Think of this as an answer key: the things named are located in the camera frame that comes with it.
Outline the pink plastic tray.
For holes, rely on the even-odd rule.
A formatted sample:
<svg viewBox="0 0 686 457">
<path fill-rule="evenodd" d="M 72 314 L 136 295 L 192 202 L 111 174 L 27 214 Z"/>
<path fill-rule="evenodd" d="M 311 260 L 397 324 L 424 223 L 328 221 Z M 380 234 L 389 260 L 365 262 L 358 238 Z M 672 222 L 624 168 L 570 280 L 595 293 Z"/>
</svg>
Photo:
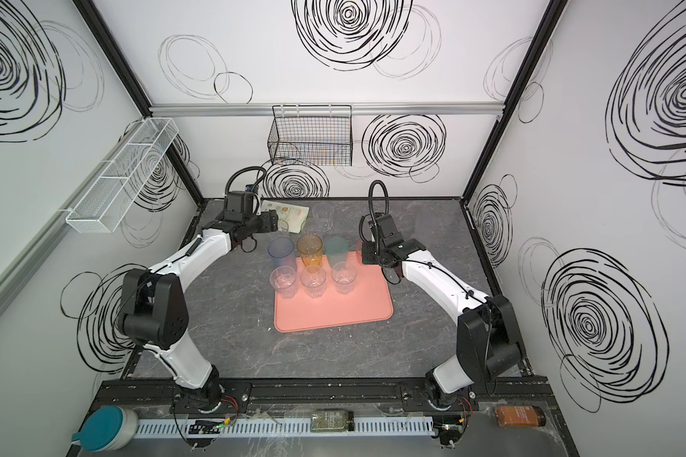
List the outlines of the pink plastic tray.
<svg viewBox="0 0 686 457">
<path fill-rule="evenodd" d="M 274 327 L 280 332 L 310 331 L 363 324 L 390 319 L 394 305 L 389 283 L 377 266 L 364 266 L 357 253 L 348 253 L 348 262 L 356 269 L 354 288 L 342 294 L 328 278 L 319 298 L 310 297 L 303 287 L 291 298 L 276 295 Z"/>
</svg>

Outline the clear ribbed plastic cup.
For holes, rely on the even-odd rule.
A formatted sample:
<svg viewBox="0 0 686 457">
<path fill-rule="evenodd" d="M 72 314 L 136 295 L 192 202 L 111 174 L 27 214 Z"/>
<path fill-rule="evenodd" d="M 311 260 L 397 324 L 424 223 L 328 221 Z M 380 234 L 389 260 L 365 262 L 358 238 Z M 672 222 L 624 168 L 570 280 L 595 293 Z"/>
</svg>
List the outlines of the clear ribbed plastic cup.
<svg viewBox="0 0 686 457">
<path fill-rule="evenodd" d="M 297 271 L 289 266 L 278 267 L 270 275 L 270 284 L 278 297 L 292 299 L 298 291 Z"/>
<path fill-rule="evenodd" d="M 327 202 L 318 203 L 312 208 L 312 216 L 316 223 L 316 228 L 321 232 L 330 232 L 333 229 L 334 215 L 335 209 L 333 205 Z"/>
</svg>

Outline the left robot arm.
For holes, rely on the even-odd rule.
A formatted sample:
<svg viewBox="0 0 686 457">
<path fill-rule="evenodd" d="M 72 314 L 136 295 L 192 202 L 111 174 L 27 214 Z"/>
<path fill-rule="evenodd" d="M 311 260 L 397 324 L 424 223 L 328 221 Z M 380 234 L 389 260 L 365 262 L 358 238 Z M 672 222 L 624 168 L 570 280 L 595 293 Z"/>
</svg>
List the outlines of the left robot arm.
<svg viewBox="0 0 686 457">
<path fill-rule="evenodd" d="M 186 289 L 255 234 L 276 232 L 278 220 L 277 211 L 260 208 L 253 192 L 229 192 L 223 211 L 194 240 L 150 268 L 125 274 L 116 329 L 159 359 L 185 392 L 208 399 L 222 392 L 217 368 L 190 337 Z"/>
</svg>

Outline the amber yellow plastic cup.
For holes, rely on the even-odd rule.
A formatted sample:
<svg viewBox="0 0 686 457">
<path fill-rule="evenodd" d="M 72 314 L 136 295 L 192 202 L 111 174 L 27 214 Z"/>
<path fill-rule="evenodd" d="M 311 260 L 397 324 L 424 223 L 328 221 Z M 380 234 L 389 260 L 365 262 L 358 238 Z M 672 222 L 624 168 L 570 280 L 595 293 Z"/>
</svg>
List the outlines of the amber yellow plastic cup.
<svg viewBox="0 0 686 457">
<path fill-rule="evenodd" d="M 317 234 L 301 236 L 297 241 L 297 251 L 305 267 L 322 266 L 323 241 Z"/>
</svg>

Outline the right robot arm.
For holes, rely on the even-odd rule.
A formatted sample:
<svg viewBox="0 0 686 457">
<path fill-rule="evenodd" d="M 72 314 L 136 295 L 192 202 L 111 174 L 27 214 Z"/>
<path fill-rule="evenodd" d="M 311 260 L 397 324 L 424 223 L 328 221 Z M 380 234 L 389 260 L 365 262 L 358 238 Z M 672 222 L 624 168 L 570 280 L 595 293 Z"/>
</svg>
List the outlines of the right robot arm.
<svg viewBox="0 0 686 457">
<path fill-rule="evenodd" d="M 445 268 L 416 239 L 406 240 L 389 213 L 369 213 L 358 223 L 362 262 L 393 270 L 425 291 L 457 326 L 455 354 L 425 375 L 428 401 L 444 411 L 470 387 L 485 390 L 527 352 L 512 303 L 475 289 Z"/>
</svg>

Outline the teal green plastic cup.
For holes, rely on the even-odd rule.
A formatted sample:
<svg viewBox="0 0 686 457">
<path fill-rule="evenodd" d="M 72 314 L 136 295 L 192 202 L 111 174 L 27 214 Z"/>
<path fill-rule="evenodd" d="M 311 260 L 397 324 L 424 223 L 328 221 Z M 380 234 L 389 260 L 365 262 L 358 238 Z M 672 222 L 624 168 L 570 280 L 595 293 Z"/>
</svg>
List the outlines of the teal green plastic cup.
<svg viewBox="0 0 686 457">
<path fill-rule="evenodd" d="M 324 242 L 324 252 L 328 260 L 329 266 L 333 268 L 335 265 L 346 262 L 349 254 L 349 243 L 341 236 L 332 236 Z"/>
</svg>

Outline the clear ribbed plastic cup back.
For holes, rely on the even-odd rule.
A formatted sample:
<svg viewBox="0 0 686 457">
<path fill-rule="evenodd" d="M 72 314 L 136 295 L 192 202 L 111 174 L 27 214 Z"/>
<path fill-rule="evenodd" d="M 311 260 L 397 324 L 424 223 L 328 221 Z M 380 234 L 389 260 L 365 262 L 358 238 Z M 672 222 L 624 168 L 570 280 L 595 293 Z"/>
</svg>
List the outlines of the clear ribbed plastic cup back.
<svg viewBox="0 0 686 457">
<path fill-rule="evenodd" d="M 333 229 L 334 215 L 335 209 L 333 205 L 327 202 L 318 203 L 312 208 L 312 216 L 316 223 L 316 228 L 321 232 L 330 232 Z"/>
</svg>

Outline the pink translucent plastic cup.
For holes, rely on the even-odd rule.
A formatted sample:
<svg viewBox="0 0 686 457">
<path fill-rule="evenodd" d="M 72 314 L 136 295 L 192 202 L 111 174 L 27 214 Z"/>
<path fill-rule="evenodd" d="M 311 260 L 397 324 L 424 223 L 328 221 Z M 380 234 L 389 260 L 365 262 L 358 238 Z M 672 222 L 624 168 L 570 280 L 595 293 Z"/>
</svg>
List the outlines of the pink translucent plastic cup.
<svg viewBox="0 0 686 457">
<path fill-rule="evenodd" d="M 356 245 L 354 245 L 354 251 L 356 252 L 356 261 L 358 264 L 363 264 L 363 241 L 358 239 Z"/>
</svg>

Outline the clear short glass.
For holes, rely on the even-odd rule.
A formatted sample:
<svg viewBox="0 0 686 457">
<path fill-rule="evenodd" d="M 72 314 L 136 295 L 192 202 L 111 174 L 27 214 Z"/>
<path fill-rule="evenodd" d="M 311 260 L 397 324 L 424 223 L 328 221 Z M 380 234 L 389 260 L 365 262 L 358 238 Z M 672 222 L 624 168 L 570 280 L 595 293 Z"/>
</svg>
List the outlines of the clear short glass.
<svg viewBox="0 0 686 457">
<path fill-rule="evenodd" d="M 356 267 L 348 262 L 337 263 L 332 268 L 331 278 L 338 293 L 349 294 L 356 286 Z"/>
<path fill-rule="evenodd" d="M 327 287 L 327 272 L 320 266 L 310 265 L 301 272 L 300 283 L 308 297 L 321 298 Z"/>
</svg>

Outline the blue textured plastic cup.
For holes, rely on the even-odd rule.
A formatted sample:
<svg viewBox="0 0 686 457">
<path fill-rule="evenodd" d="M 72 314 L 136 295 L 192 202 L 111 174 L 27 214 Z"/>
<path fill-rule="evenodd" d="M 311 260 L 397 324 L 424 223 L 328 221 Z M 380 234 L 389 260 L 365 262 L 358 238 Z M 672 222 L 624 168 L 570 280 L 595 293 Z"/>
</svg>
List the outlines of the blue textured plastic cup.
<svg viewBox="0 0 686 457">
<path fill-rule="evenodd" d="M 268 247 L 268 255 L 275 268 L 290 267 L 297 269 L 295 258 L 295 244 L 290 238 L 280 237 L 272 240 Z"/>
</svg>

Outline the clear ribbed plastic cup front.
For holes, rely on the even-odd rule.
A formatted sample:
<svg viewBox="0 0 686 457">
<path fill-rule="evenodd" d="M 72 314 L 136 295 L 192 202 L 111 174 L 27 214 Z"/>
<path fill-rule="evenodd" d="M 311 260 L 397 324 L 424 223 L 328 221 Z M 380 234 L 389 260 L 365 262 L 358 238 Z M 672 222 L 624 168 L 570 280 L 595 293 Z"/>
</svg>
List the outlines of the clear ribbed plastic cup front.
<svg viewBox="0 0 686 457">
<path fill-rule="evenodd" d="M 278 297 L 292 299 L 298 291 L 297 271 L 289 266 L 278 267 L 270 275 L 270 284 Z"/>
</svg>

